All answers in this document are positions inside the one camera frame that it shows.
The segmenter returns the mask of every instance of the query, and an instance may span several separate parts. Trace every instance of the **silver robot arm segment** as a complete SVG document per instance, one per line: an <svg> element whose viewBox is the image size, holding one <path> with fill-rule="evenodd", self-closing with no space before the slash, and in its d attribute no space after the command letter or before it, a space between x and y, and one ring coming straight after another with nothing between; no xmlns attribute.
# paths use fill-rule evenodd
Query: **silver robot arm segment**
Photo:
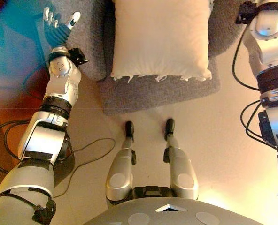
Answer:
<svg viewBox="0 0 278 225"><path fill-rule="evenodd" d="M258 114L260 130L264 141L278 152L278 0L244 3L236 23L248 25L243 41L265 108Z"/></svg>
<svg viewBox="0 0 278 225"><path fill-rule="evenodd" d="M59 29L71 30L79 18L80 13L74 13L67 25L60 24ZM46 33L50 45L65 43L57 37L58 22L53 20L49 8L45 8L43 19L45 32L52 31ZM57 45L51 51L50 81L42 105L34 113L18 146L21 162L0 185L0 225L48 225L55 214L54 164L66 157L70 145L66 129L70 111L78 98L81 73L77 66L86 62L79 49L68 51Z"/></svg>

